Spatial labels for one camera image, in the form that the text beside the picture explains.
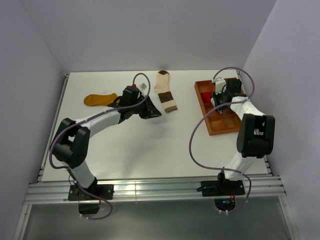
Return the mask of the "white black striped sock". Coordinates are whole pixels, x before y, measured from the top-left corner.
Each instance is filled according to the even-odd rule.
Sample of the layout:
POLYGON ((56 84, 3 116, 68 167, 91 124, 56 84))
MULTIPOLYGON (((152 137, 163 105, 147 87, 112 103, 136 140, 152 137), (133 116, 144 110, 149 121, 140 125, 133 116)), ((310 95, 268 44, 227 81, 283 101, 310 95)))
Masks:
POLYGON ((215 103, 214 98, 212 97, 212 98, 210 99, 210 101, 211 101, 212 106, 215 108, 215 107, 216 107, 216 103, 215 103))

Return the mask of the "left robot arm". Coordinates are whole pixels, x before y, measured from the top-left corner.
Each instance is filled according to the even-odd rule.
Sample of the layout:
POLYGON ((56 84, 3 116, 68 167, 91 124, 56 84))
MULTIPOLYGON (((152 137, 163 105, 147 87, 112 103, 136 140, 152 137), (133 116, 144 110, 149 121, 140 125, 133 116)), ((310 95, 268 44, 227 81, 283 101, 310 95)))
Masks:
POLYGON ((129 85, 121 96, 107 105, 104 112, 88 118, 65 118, 61 121, 50 146, 50 156, 62 162, 63 167, 69 170, 76 180, 74 193, 86 200, 104 194, 86 163, 90 138, 133 115, 139 115, 143 120, 162 116, 149 96, 145 96, 135 85, 129 85))

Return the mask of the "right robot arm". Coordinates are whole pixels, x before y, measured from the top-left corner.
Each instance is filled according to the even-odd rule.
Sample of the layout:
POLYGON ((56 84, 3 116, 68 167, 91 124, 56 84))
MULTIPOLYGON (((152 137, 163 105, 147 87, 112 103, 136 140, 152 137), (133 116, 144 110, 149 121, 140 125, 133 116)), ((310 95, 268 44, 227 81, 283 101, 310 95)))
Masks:
POLYGON ((225 167, 225 178, 216 183, 217 191, 222 195, 229 194, 233 188, 232 181, 244 178, 243 174, 258 159, 269 155, 274 146, 275 117, 259 111, 242 91, 242 82, 238 78, 213 79, 214 92, 211 103, 220 114, 232 110, 241 120, 236 139, 237 152, 225 167))

